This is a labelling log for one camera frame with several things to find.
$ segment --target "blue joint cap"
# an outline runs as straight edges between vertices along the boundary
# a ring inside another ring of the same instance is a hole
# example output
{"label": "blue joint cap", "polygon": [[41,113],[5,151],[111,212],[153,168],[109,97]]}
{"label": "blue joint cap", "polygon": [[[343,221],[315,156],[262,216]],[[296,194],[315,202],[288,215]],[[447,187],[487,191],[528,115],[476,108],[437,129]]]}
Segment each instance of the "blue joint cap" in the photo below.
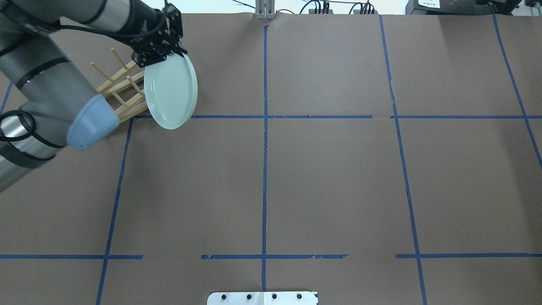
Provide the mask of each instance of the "blue joint cap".
{"label": "blue joint cap", "polygon": [[68,130],[66,142],[85,150],[119,126],[119,117],[101,94],[91,98],[79,111]]}

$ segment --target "wooden peg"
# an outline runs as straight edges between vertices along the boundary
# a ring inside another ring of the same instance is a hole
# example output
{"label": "wooden peg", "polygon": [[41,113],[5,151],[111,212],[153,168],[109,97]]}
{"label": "wooden peg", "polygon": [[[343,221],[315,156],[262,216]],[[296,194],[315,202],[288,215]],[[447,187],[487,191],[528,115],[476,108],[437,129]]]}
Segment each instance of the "wooden peg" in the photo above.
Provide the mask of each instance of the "wooden peg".
{"label": "wooden peg", "polygon": [[130,82],[130,84],[132,84],[132,86],[137,90],[137,92],[139,94],[141,94],[142,96],[145,96],[145,94],[143,93],[143,91],[139,88],[139,86],[136,84],[136,82],[130,77],[130,75],[128,75],[126,77],[128,79],[128,81]]}
{"label": "wooden peg", "polygon": [[126,102],[116,93],[115,91],[112,91],[111,94],[123,105],[126,106]]}
{"label": "wooden peg", "polygon": [[107,73],[105,73],[105,71],[102,70],[100,67],[98,67],[94,62],[91,62],[91,65],[92,65],[96,70],[98,70],[98,72],[100,72],[103,76],[105,76],[105,78],[107,78],[108,81],[113,82],[113,79],[110,78],[109,75],[107,75]]}
{"label": "wooden peg", "polygon": [[113,52],[113,54],[115,54],[115,56],[117,57],[117,59],[120,61],[120,63],[122,64],[122,66],[124,67],[125,70],[128,70],[128,66],[122,61],[122,59],[120,58],[119,56],[119,53],[117,53],[117,51],[115,50],[115,48],[111,48],[111,51]]}

